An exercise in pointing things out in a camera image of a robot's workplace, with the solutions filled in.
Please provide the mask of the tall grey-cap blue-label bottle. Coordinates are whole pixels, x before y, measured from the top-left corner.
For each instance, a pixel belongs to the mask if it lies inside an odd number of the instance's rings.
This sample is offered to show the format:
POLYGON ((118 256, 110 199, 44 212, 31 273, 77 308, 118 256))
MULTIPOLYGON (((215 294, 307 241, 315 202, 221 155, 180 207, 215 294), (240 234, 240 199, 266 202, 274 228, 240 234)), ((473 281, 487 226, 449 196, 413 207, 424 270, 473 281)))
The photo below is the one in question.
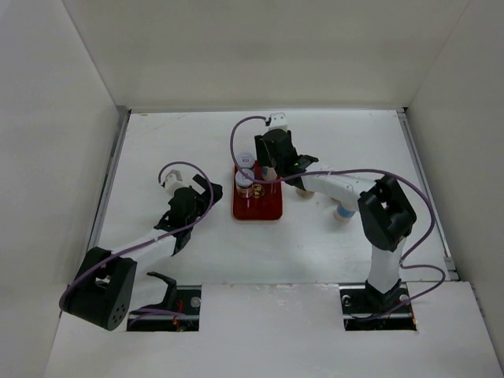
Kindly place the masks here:
POLYGON ((277 180, 279 178, 274 168, 268 166, 262 166, 261 176, 264 181, 268 181, 268 183, 262 184, 264 188, 270 189, 281 187, 280 183, 274 183, 274 180, 277 180))

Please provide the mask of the grey-lid spice jar front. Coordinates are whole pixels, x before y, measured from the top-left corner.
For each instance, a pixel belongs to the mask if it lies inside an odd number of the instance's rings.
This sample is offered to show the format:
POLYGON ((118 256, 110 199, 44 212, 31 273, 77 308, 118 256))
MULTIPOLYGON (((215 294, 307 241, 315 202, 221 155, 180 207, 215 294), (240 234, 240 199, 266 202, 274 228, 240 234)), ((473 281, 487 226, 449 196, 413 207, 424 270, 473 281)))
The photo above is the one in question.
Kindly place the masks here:
POLYGON ((253 169, 255 166, 255 156, 249 152, 242 152, 235 156, 237 166, 241 169, 253 169))

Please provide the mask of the grey-lid spice jar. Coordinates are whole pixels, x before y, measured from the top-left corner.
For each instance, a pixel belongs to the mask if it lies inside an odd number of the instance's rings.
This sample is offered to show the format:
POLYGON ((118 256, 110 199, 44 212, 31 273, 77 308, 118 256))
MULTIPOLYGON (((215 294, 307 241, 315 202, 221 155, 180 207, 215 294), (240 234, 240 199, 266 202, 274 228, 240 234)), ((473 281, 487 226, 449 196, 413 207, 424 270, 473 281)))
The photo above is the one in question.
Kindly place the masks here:
POLYGON ((254 195, 254 182, 246 175, 253 176, 254 173, 250 169, 244 169, 244 173, 235 173, 235 189, 240 198, 251 198, 254 195))
POLYGON ((241 169, 253 169, 255 166, 255 156, 249 152, 242 152, 235 156, 237 166, 241 169))

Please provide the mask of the pink-lid spice bottle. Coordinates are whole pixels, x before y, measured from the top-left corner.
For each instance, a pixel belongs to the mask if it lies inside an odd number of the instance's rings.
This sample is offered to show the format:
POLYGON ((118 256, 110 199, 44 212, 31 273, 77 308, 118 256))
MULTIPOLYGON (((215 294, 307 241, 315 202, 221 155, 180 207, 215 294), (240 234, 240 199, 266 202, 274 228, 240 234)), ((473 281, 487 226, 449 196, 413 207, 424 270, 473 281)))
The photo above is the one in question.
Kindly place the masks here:
POLYGON ((314 196, 314 192, 313 191, 306 191, 306 190, 303 190, 303 189, 300 189, 300 188, 296 189, 296 194, 298 196, 300 196, 301 198, 306 198, 306 199, 312 198, 314 196))

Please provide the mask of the grey-cap blue-label bottle front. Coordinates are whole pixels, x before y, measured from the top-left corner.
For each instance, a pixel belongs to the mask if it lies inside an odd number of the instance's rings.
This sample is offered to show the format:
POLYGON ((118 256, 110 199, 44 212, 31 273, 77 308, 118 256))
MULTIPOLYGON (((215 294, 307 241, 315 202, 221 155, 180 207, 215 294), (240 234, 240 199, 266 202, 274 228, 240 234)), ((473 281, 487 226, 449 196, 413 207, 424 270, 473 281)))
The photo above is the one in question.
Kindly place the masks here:
POLYGON ((345 224, 351 221, 357 211, 356 203, 339 202, 333 215, 338 222, 345 224))

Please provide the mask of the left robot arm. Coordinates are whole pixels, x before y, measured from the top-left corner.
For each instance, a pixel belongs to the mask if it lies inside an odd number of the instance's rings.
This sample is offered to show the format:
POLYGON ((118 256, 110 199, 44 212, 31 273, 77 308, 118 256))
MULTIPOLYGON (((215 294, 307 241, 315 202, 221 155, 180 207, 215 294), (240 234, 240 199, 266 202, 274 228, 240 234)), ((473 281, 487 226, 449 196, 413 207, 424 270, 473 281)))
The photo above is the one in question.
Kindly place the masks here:
POLYGON ((61 296, 63 312, 107 331, 118 328, 130 311, 173 313, 176 281, 152 268, 188 244, 195 224, 221 200, 223 187, 199 174, 185 183, 177 170, 166 174, 160 185, 170 196, 168 210, 151 231, 132 243, 112 250, 89 249, 61 296), (166 287, 155 288, 148 297, 135 288, 144 276, 159 279, 166 287))

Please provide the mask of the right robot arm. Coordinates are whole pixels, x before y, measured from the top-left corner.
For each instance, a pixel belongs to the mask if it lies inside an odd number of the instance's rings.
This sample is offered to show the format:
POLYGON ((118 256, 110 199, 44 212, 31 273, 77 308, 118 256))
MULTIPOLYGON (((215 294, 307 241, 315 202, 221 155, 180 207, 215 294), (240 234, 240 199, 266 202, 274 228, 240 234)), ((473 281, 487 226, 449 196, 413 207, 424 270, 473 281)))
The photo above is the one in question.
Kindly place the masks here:
POLYGON ((374 311, 384 311, 399 289, 399 261, 417 220, 398 181, 388 174, 374 181, 351 174, 331 174, 318 158, 298 154, 291 132, 282 128, 256 135, 254 142, 259 165, 274 169, 297 192, 318 193, 337 200, 338 220, 360 214, 365 237, 372 246, 365 302, 374 311))

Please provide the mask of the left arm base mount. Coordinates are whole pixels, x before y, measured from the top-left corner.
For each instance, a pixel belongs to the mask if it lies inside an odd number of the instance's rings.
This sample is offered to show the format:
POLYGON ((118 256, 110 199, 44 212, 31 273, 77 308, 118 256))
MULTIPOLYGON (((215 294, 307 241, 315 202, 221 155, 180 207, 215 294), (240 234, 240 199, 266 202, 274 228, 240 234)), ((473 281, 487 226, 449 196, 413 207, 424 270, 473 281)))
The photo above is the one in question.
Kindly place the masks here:
POLYGON ((196 332, 202 287, 179 285, 175 279, 148 272, 133 289, 126 320, 128 332, 196 332))

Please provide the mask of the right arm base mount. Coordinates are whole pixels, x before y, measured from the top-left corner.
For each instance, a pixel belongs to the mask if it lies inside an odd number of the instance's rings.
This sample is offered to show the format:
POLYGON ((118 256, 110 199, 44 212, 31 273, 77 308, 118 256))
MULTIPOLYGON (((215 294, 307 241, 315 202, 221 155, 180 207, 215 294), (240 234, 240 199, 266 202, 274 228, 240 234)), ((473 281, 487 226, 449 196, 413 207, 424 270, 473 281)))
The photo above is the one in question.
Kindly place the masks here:
POLYGON ((401 283, 391 295, 380 297, 363 285, 340 286, 343 326, 349 332, 416 331, 413 308, 404 304, 410 298, 401 283))

